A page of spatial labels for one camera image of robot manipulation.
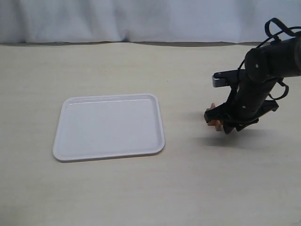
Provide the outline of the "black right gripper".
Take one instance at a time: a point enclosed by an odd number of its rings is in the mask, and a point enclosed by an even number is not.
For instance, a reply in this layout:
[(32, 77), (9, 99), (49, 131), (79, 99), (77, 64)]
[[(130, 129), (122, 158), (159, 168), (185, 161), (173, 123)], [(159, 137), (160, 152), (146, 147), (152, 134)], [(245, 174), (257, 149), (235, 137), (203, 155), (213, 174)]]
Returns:
[(256, 124), (263, 115), (276, 111), (276, 100), (267, 100), (278, 79), (257, 83), (244, 77), (237, 87), (231, 87), (227, 101), (204, 113), (206, 123), (213, 120), (223, 121), (223, 131), (229, 134), (236, 129), (241, 131), (249, 125)]

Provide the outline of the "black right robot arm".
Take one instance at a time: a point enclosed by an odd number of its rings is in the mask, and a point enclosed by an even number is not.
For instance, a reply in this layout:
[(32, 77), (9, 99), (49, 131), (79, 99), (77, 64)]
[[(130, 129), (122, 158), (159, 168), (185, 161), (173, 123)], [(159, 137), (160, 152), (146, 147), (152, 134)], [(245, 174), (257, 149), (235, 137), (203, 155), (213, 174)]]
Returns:
[(208, 125), (229, 134), (255, 124), (259, 118), (278, 109), (277, 101), (287, 96), (284, 78), (301, 74), (301, 39), (278, 41), (253, 48), (244, 59), (244, 69), (217, 72), (213, 87), (231, 88), (223, 104), (212, 105), (204, 113)]

